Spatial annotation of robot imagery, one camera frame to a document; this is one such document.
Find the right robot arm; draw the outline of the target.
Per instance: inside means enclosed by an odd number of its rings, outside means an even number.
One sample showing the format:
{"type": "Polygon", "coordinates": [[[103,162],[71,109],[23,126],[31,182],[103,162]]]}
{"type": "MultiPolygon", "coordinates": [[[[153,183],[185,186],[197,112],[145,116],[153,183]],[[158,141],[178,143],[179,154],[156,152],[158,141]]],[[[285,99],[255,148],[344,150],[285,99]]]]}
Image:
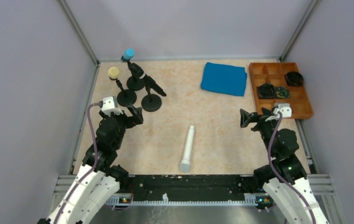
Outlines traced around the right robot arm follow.
{"type": "Polygon", "coordinates": [[[292,116],[289,104],[263,108],[262,114],[240,109],[240,116],[242,128],[255,124],[251,131],[260,133],[268,160],[267,165],[254,170],[251,180],[243,182],[244,189],[267,193],[290,224],[329,223],[295,154],[299,149],[295,131],[279,128],[284,118],[292,116]]]}

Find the blue toy microphone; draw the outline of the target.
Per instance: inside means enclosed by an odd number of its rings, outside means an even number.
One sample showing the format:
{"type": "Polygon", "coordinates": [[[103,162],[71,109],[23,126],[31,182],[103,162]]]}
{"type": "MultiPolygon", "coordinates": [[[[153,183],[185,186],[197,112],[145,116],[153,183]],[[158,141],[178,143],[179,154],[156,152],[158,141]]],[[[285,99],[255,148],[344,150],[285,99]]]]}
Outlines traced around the blue toy microphone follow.
{"type": "Polygon", "coordinates": [[[121,61],[128,63],[135,56],[135,51],[133,49],[126,49],[121,57],[121,61]]]}

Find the black mic stand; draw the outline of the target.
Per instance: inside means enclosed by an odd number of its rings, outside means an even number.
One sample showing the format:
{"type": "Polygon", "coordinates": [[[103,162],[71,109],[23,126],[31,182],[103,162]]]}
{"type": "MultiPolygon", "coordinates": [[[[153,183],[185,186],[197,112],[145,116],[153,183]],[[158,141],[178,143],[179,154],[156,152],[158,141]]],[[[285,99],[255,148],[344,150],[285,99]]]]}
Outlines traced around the black mic stand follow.
{"type": "Polygon", "coordinates": [[[129,71],[131,72],[131,77],[127,80],[127,87],[133,91],[139,91],[144,88],[145,82],[141,79],[141,76],[145,74],[144,70],[130,61],[127,62],[129,71]]]}
{"type": "Polygon", "coordinates": [[[116,84],[120,89],[117,95],[117,102],[121,106],[133,105],[137,101],[137,95],[135,91],[131,89],[124,89],[120,80],[116,79],[116,84]]]}
{"type": "Polygon", "coordinates": [[[147,112],[155,112],[159,110],[162,106],[161,98],[157,94],[151,93],[149,86],[145,86],[145,90],[147,95],[144,96],[141,101],[142,109],[147,112]]]}

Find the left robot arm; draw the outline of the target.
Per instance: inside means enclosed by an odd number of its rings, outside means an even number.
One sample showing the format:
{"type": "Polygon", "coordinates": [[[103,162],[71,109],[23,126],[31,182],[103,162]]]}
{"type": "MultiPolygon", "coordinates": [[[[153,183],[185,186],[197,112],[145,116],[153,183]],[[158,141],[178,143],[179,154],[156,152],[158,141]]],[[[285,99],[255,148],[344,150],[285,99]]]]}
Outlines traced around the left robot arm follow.
{"type": "Polygon", "coordinates": [[[86,111],[93,144],[61,202],[40,224],[88,224],[106,201],[128,182],[128,172],[113,165],[127,129],[143,123],[142,108],[127,106],[131,116],[116,106],[89,105],[86,111]]]}

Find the yellow toy microphone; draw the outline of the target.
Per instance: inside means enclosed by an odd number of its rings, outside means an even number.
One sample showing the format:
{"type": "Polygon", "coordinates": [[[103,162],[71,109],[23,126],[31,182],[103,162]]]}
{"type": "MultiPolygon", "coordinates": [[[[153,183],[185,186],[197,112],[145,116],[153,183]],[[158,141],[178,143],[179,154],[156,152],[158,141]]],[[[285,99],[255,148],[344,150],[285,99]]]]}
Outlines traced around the yellow toy microphone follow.
{"type": "Polygon", "coordinates": [[[116,81],[120,77],[120,69],[117,67],[111,67],[108,70],[108,77],[110,80],[116,81]]]}

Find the black toy microphone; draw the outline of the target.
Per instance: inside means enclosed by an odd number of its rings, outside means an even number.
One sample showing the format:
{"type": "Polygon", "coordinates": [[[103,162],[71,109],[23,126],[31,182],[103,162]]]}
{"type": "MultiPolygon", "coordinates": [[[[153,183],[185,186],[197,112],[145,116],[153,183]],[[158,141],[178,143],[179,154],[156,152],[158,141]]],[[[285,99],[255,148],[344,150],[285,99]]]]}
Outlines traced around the black toy microphone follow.
{"type": "Polygon", "coordinates": [[[128,65],[128,69],[130,70],[133,77],[135,77],[136,79],[142,80],[145,83],[145,85],[149,86],[151,89],[153,89],[159,95],[161,95],[163,97],[167,96],[167,94],[156,83],[156,81],[151,76],[148,76],[139,65],[137,65],[136,63],[131,63],[131,62],[128,62],[127,65],[128,65]]]}

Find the white toy microphone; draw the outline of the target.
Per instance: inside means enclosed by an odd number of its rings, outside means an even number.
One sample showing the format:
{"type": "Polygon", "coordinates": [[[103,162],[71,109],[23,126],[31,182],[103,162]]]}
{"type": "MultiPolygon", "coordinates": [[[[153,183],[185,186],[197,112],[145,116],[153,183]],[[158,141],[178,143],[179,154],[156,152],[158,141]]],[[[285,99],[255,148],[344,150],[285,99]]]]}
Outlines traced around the white toy microphone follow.
{"type": "Polygon", "coordinates": [[[187,132],[183,157],[180,162],[180,171],[184,173],[188,173],[191,168],[191,152],[193,147],[195,126],[190,126],[187,132]]]}

